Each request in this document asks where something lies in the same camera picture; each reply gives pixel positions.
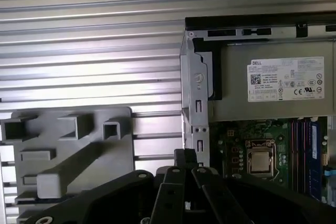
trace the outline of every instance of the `barcode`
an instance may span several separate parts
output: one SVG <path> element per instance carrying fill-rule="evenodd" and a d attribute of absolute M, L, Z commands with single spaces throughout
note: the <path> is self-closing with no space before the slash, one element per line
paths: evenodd
<path fill-rule="evenodd" d="M 251 74 L 251 85 L 261 84 L 260 74 Z"/>

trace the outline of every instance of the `cpu socket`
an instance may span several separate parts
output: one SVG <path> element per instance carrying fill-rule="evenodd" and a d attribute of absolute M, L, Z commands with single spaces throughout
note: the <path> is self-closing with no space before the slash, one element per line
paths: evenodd
<path fill-rule="evenodd" d="M 274 176 L 276 145 L 273 139 L 247 140 L 247 173 L 259 178 Z"/>

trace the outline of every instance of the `power supply label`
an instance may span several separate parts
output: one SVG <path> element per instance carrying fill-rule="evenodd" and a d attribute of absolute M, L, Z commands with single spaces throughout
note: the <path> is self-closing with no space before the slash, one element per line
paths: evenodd
<path fill-rule="evenodd" d="M 324 98 L 324 58 L 252 60 L 247 65 L 249 102 Z"/>

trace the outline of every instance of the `motherboard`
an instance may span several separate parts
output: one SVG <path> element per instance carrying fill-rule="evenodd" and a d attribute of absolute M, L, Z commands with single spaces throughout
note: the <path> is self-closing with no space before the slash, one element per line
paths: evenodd
<path fill-rule="evenodd" d="M 223 176 L 248 173 L 322 200 L 326 117 L 216 122 L 210 134 Z"/>

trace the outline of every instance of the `corrugated metal wall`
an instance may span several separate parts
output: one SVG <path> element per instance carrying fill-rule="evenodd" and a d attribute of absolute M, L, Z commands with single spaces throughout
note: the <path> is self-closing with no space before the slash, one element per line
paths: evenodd
<path fill-rule="evenodd" d="M 128 105 L 136 167 L 154 171 L 172 164 L 182 146 L 178 56 L 186 16 L 335 10 L 335 1 L 0 0 L 0 117 Z M 0 149 L 10 223 L 17 215 L 12 151 Z"/>

